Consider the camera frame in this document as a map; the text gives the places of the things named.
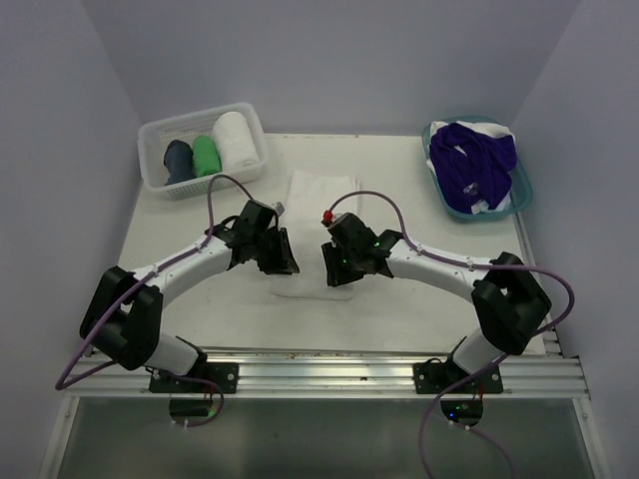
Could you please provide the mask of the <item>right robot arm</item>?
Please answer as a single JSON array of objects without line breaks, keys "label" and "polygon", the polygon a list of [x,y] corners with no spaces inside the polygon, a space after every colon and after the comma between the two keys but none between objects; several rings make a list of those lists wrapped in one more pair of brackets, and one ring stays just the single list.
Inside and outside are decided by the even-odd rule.
[{"label": "right robot arm", "polygon": [[522,354],[551,308],[541,285],[514,254],[478,263],[471,257],[440,261],[441,252],[420,253],[400,232],[378,235],[353,213],[326,211],[321,223],[330,235],[321,246],[328,286],[382,275],[424,283],[473,305],[478,328],[455,346],[444,368],[453,390],[469,390],[479,381],[480,369],[501,355]]}]

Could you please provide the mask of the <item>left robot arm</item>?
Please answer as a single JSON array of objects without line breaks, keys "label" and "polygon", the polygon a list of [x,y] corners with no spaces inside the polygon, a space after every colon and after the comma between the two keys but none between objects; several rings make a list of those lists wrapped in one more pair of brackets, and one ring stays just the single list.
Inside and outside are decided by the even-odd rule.
[{"label": "left robot arm", "polygon": [[80,336],[127,370],[164,370],[185,391],[208,378],[204,353],[162,331],[164,309],[202,281],[253,261],[264,274],[297,274],[284,208],[248,200],[241,213],[214,225],[181,251],[134,270],[119,266],[101,277]]}]

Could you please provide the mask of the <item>white towel pile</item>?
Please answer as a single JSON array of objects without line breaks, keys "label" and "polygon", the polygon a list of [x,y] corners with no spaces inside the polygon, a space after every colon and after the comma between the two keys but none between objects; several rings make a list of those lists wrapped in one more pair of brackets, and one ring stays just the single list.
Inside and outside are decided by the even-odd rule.
[{"label": "white towel pile", "polygon": [[321,224],[323,213],[334,201],[357,191],[353,177],[323,177],[295,171],[284,201],[281,226],[287,229],[294,258],[300,271],[276,275],[269,293],[286,298],[349,300],[354,296],[351,284],[331,287],[326,283],[326,269],[321,246],[329,240]]}]

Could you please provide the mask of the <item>dark blue towel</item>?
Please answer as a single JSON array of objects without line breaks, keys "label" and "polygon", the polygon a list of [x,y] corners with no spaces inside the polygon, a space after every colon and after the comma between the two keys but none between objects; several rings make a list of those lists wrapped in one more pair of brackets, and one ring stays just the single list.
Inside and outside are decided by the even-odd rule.
[{"label": "dark blue towel", "polygon": [[166,186],[190,181],[196,177],[193,150],[186,142],[172,141],[165,151],[163,163],[169,172]]}]

